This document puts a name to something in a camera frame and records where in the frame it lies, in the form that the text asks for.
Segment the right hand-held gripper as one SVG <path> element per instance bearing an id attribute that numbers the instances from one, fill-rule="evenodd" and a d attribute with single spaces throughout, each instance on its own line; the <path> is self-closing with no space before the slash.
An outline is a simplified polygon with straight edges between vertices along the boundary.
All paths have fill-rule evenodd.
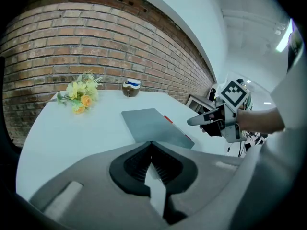
<path id="1" fill-rule="evenodd" d="M 237 81 L 229 81 L 220 92 L 223 105 L 187 120 L 190 126 L 200 128 L 211 137 L 223 136 L 228 143 L 246 141 L 237 123 L 237 113 L 248 93 Z"/>

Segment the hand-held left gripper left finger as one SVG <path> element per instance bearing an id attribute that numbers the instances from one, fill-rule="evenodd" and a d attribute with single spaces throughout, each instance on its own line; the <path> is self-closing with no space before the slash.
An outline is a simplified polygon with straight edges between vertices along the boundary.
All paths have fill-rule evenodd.
<path id="1" fill-rule="evenodd" d="M 139 144 L 87 156 L 41 186 L 30 203 L 70 230 L 162 230 L 166 221 L 147 196 L 125 193 L 109 168 Z"/>

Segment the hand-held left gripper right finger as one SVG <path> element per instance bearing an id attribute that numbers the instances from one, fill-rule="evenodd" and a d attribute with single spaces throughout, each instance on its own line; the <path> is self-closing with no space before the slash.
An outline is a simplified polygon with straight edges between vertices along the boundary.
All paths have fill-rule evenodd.
<path id="1" fill-rule="evenodd" d="M 225 188 L 242 161 L 154 142 L 154 209 L 168 224 L 197 213 Z"/>

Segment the red pen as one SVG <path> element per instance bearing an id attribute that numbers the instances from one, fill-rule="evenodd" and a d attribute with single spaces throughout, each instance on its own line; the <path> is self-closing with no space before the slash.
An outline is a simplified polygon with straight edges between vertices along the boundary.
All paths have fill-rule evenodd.
<path id="1" fill-rule="evenodd" d="M 166 115 L 164 116 L 165 119 L 167 119 L 175 128 L 177 128 L 182 134 L 184 134 L 189 140 L 190 137 L 183 131 L 181 130 L 171 119 L 169 119 Z"/>

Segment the grey notebook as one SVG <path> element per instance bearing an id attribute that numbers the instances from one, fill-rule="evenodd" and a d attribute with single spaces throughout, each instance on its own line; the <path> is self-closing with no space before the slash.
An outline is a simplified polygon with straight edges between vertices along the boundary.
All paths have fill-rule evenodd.
<path id="1" fill-rule="evenodd" d="M 191 149 L 194 142 L 156 109 L 121 112 L 135 142 L 157 141 Z"/>

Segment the person's right forearm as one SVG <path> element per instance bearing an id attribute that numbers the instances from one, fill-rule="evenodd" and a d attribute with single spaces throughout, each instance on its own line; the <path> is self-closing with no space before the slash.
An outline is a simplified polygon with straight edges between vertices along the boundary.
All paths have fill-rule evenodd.
<path id="1" fill-rule="evenodd" d="M 272 134 L 284 130 L 285 124 L 277 108 L 264 111 L 238 110 L 237 119 L 243 131 Z"/>

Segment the white mug with blue stripe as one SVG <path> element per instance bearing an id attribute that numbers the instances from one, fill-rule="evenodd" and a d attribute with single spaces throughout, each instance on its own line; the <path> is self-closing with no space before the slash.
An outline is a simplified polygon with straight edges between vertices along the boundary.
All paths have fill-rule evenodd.
<path id="1" fill-rule="evenodd" d="M 141 87 L 141 82 L 136 79 L 128 78 L 125 82 L 122 84 L 122 92 L 126 97 L 135 97 Z"/>

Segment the yellow flower bouquet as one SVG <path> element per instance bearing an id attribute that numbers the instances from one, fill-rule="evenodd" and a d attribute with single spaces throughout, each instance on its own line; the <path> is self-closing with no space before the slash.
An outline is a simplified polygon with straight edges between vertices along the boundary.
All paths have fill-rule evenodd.
<path id="1" fill-rule="evenodd" d="M 101 76 L 95 77 L 91 71 L 80 74 L 68 84 L 65 92 L 58 92 L 55 98 L 48 102 L 64 106 L 70 104 L 74 114 L 82 114 L 98 100 L 98 86 L 102 84 L 102 79 Z"/>

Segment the ceiling light strip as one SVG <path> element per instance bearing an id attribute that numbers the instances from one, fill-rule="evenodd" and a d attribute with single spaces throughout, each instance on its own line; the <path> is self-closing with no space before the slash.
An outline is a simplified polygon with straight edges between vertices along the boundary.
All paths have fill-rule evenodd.
<path id="1" fill-rule="evenodd" d="M 285 33 L 283 34 L 279 44 L 276 47 L 276 51 L 283 52 L 283 50 L 287 47 L 289 36 L 293 32 L 293 20 L 290 18 L 287 29 L 285 30 Z"/>

